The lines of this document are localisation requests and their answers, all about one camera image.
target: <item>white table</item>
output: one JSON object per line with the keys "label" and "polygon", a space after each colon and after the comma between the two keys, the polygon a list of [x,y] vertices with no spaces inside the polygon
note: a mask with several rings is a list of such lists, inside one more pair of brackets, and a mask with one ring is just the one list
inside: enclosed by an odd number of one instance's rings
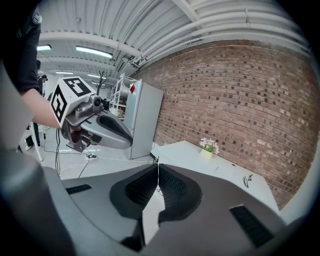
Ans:
{"label": "white table", "polygon": [[[232,182],[280,215],[276,200],[262,176],[236,164],[233,166],[232,162],[217,155],[208,160],[201,159],[200,150],[201,148],[196,145],[180,141],[157,146],[151,152],[156,157],[159,156],[160,164],[174,165]],[[249,188],[247,188],[244,177],[249,179],[249,175],[252,175],[252,180],[248,182]]]}

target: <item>white refrigerator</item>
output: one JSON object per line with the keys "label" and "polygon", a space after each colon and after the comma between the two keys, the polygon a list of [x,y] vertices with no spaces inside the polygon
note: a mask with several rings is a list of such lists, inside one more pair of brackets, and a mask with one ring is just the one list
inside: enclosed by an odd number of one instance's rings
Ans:
{"label": "white refrigerator", "polygon": [[164,92],[141,79],[130,88],[123,123],[133,137],[126,155],[128,159],[134,159],[150,154]]}

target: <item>brick wall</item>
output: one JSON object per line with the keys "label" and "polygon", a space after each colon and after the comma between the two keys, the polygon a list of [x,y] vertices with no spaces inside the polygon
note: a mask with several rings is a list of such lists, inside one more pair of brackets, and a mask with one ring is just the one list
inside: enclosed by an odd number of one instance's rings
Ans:
{"label": "brick wall", "polygon": [[135,78],[164,91],[159,145],[212,138],[220,156],[262,175],[280,209],[314,158],[318,87],[308,59],[254,41],[220,41],[171,54]]}

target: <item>black and white marker cube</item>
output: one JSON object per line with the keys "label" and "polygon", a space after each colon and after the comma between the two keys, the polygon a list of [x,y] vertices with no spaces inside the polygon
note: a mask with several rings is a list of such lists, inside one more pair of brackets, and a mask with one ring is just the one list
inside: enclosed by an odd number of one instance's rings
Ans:
{"label": "black and white marker cube", "polygon": [[65,117],[80,103],[88,102],[96,91],[79,76],[59,78],[51,98],[55,118],[62,127]]}

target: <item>flower pot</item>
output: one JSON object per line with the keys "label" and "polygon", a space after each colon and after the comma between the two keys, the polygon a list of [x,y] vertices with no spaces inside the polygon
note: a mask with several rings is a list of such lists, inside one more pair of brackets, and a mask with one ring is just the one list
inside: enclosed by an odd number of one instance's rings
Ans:
{"label": "flower pot", "polygon": [[210,158],[212,157],[212,152],[208,152],[208,151],[206,151],[206,150],[204,150],[204,149],[201,149],[201,151],[200,151],[200,157],[201,157],[202,159],[210,159]]}

